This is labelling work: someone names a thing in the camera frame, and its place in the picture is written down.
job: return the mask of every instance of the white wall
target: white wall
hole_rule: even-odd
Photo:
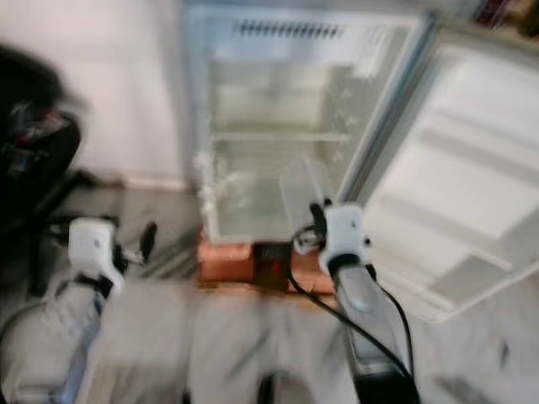
[[[56,65],[83,109],[76,164],[133,181],[192,177],[174,0],[2,0],[3,43]]]

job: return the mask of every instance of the mini fridge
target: mini fridge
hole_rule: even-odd
[[[402,1],[193,2],[212,242],[290,239],[280,177],[358,201],[381,284],[443,321],[539,268],[539,52]]]

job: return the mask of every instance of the black cable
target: black cable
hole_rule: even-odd
[[[414,347],[412,345],[412,333],[410,332],[410,326],[408,324],[408,318],[406,313],[403,310],[403,307],[400,305],[397,299],[389,293],[387,290],[380,286],[380,289],[386,294],[387,298],[395,305],[398,311],[398,315],[401,317],[403,322],[404,333],[406,334],[406,350],[408,351],[408,366],[410,368],[410,375],[412,379],[415,379],[415,368],[414,368]]]
[[[406,369],[406,366],[403,364],[401,359],[397,357],[389,348],[387,348],[383,343],[381,343],[376,337],[374,337],[372,334],[370,334],[368,331],[365,330],[365,328],[359,326],[352,320],[350,320],[346,315],[343,313],[336,311],[333,307],[328,306],[323,301],[318,299],[314,294],[304,290],[296,281],[294,278],[294,275],[292,274],[291,266],[288,266],[288,280],[294,287],[294,289],[300,294],[306,296],[312,303],[317,305],[318,307],[324,309],[325,311],[329,312],[332,316],[336,317],[340,322],[342,322],[345,326],[350,327],[352,330],[358,332],[363,338],[365,338],[367,341],[372,343],[377,349],[379,349],[384,355],[387,356],[389,360],[391,360],[394,364],[394,366],[397,368],[398,372],[406,379],[410,380],[412,383],[414,382],[414,378],[412,375],[408,372]]]

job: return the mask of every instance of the tiled floor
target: tiled floor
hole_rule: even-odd
[[[152,261],[131,270],[105,313],[81,403],[173,403],[186,385],[197,404],[247,403],[275,369],[301,375],[317,402],[355,402],[333,318],[279,300],[196,293],[193,195],[80,191],[63,209],[120,214],[119,240],[130,246],[149,220],[159,225]],[[56,266],[66,264],[59,254]],[[3,293],[0,315],[21,296]],[[537,402],[538,306],[536,274],[447,322],[411,318],[423,402]]]

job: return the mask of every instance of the fridge vent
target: fridge vent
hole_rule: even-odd
[[[333,40],[344,33],[338,24],[302,21],[239,20],[233,25],[236,35],[275,36],[309,40]]]

